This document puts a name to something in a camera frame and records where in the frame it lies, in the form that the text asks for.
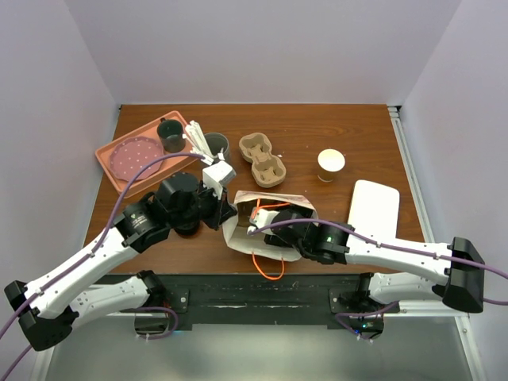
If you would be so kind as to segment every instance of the black cup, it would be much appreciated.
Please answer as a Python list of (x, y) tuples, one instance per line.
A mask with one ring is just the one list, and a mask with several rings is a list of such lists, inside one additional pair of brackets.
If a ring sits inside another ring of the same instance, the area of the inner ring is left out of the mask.
[(170, 153), (180, 152), (185, 147), (183, 126), (179, 121), (162, 117), (157, 127), (157, 135), (164, 149)]

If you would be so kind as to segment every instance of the metal frame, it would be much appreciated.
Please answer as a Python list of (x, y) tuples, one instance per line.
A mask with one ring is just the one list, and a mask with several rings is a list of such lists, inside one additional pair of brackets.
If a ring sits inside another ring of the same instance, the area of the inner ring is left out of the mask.
[[(434, 242), (432, 227), (429, 223), (429, 217), (425, 209), (425, 203), (421, 195), (421, 189), (418, 184), (418, 179), (411, 161), (409, 149), (404, 136), (404, 131), (400, 117), (398, 115), (397, 106), (388, 106), (388, 112), (391, 117), (391, 122), (394, 127), (395, 137), (397, 139), (398, 148), (401, 152), (402, 162), (406, 170), (406, 175), (409, 181), (411, 194), (413, 196), (414, 204), (416, 206), (418, 220), (423, 232), (425, 242)], [(392, 318), (404, 317), (455, 317), (456, 326), (460, 339), (463, 345), (464, 353), (468, 362), (471, 377), (474, 381), (484, 381), (487, 379), (486, 373), (479, 356), (479, 350), (476, 346), (474, 335), (471, 331), (471, 324), (468, 314), (461, 313), (456, 310), (449, 309), (441, 302), (425, 301), (425, 302), (401, 302), (401, 314), (391, 315)], [(118, 318), (119, 315), (125, 314), (111, 314), (111, 318)], [(36, 358), (33, 368), (31, 381), (38, 381), (45, 379), (49, 364), (53, 354), (53, 348), (44, 352), (40, 352)]]
[[(404, 163), (404, 168), (406, 169), (406, 175), (410, 184), (411, 194), (413, 195), (414, 205), (416, 206), (418, 220), (420, 221), (423, 237), (425, 242), (434, 242), (434, 235), (430, 225), (429, 215), (427, 214), (427, 210), (425, 208), (425, 203), (421, 195), (420, 185), (418, 184), (418, 178), (413, 167), (413, 161), (411, 160), (410, 150), (406, 143), (406, 137), (404, 136), (404, 127), (398, 114), (398, 107), (388, 106), (388, 113), (390, 114), (391, 124), (394, 127), (395, 137), (397, 138), (398, 149), (402, 157), (402, 162)], [(420, 312), (423, 313), (419, 316), (436, 316), (432, 315), (431, 311), (436, 313), (439, 310), (439, 308), (434, 309), (430, 308), (430, 306), (426, 306), (424, 302), (417, 302), (414, 304), (415, 305), (413, 308), (420, 310)], [(405, 303), (401, 303), (401, 310), (404, 311), (404, 307), (402, 305), (405, 305)], [(457, 330), (459, 331), (460, 339), (462, 341), (462, 347), (464, 349), (464, 354), (469, 365), (471, 377), (474, 381), (486, 380), (487, 374), (481, 361), (478, 346), (476, 345), (474, 334), (471, 329), (469, 314), (458, 313), (437, 316), (455, 316)]]

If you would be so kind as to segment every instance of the wooden table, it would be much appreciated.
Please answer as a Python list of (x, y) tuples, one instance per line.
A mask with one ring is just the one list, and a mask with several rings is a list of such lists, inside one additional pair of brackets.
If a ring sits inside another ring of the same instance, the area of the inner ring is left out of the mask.
[[(237, 177), (228, 186), (230, 199), (238, 190), (303, 194), (319, 217), (347, 221), (352, 190), (358, 179), (371, 180), (400, 191), (398, 237), (423, 241), (410, 187), (386, 106), (375, 105), (149, 105), (123, 106), (114, 138), (120, 137), (169, 111), (178, 110), (187, 121), (196, 120), (205, 132), (224, 133)], [(287, 168), (283, 183), (269, 190), (255, 183), (250, 165), (240, 155), (244, 135), (265, 133), (273, 153), (282, 155)], [(323, 183), (316, 175), (318, 153), (325, 148), (343, 152), (346, 165), (337, 181)], [(198, 162), (186, 168), (201, 178)], [(124, 201), (135, 202), (145, 192)], [(106, 224), (118, 193), (104, 175), (87, 233), (87, 242)], [(266, 272), (278, 273), (280, 262), (259, 258)], [(152, 246), (114, 272), (134, 273), (236, 273), (254, 272), (252, 258), (225, 245), (221, 232), (201, 227), (192, 238), (171, 232), (167, 241)], [(357, 273), (379, 271), (356, 265), (323, 266), (310, 260), (286, 265), (290, 273)]]

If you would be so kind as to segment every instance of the paper cup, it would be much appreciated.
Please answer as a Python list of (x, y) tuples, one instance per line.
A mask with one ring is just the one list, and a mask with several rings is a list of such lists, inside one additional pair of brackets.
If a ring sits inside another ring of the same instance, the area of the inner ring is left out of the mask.
[(321, 181), (329, 183), (337, 177), (337, 173), (344, 168), (346, 160), (344, 155), (335, 149), (326, 149), (319, 153), (317, 158), (319, 172), (317, 176)]

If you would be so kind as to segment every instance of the white paper bag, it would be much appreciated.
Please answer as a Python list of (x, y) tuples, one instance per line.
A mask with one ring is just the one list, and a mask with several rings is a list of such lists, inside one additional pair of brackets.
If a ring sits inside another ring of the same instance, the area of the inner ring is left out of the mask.
[(312, 218), (318, 218), (314, 206), (305, 197), (297, 194), (276, 194), (264, 192), (247, 192), (239, 190), (235, 194), (234, 205), (238, 209), (238, 215), (231, 217), (222, 224), (222, 234), (225, 243), (229, 248), (251, 255), (253, 252), (257, 256), (266, 256), (273, 260), (284, 260), (294, 262), (302, 258), (300, 253), (294, 248), (280, 248), (264, 243), (265, 234), (258, 233), (253, 236), (247, 235), (248, 218), (252, 213), (252, 208), (256, 207), (257, 199), (275, 200), (277, 202), (289, 202), (313, 211)]

